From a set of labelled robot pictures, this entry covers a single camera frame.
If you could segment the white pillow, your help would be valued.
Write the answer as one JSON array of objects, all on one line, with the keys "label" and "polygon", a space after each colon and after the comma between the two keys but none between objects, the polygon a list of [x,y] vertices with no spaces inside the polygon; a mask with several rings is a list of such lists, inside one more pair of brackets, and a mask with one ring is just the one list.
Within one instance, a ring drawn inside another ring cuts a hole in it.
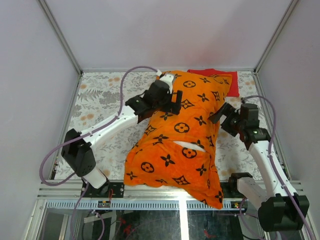
[{"label": "white pillow", "polygon": [[191,149],[191,150],[195,150],[195,151],[200,151],[205,153],[206,150],[200,146],[198,146],[195,143],[191,143],[191,142],[185,142],[185,141],[173,141],[175,144],[183,147],[183,148],[187,148],[187,149]]}]

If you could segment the orange patterned pillowcase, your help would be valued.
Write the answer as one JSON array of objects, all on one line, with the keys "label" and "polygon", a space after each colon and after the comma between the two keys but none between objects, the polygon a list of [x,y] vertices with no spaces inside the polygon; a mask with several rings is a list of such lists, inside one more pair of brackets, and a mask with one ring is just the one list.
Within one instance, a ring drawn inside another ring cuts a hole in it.
[{"label": "orange patterned pillowcase", "polygon": [[[230,74],[203,76],[180,70],[173,91],[182,91],[178,115],[157,111],[149,119],[142,138],[128,153],[124,184],[184,189],[196,200],[223,207],[223,191],[215,164],[219,124],[208,118],[225,103]],[[206,152],[181,147],[174,141],[196,144]]]}]

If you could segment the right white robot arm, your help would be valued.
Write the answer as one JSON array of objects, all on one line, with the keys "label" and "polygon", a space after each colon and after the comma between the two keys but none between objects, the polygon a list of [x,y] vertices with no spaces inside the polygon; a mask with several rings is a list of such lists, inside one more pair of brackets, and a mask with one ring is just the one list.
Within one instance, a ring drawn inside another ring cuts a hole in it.
[{"label": "right white robot arm", "polygon": [[300,195],[285,175],[267,129],[260,127],[259,108],[243,103],[239,110],[229,103],[209,117],[216,124],[222,116],[221,128],[231,136],[239,136],[256,162],[262,176],[261,187],[248,172],[229,177],[228,192],[233,197],[246,197],[257,209],[258,220],[266,232],[299,231],[303,228],[310,203]]}]

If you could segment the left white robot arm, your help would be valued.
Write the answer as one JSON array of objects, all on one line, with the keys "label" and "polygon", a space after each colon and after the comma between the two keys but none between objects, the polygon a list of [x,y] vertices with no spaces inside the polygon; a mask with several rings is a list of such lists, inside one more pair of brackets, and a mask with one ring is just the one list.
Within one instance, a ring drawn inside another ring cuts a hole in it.
[{"label": "left white robot arm", "polygon": [[155,80],[143,94],[128,99],[118,113],[111,115],[93,127],[66,133],[62,158],[74,173],[92,186],[98,197],[105,197],[110,190],[108,178],[97,167],[95,152],[118,132],[150,118],[154,112],[163,111],[178,115],[181,109],[182,91],[174,93],[175,78],[169,74]]}]

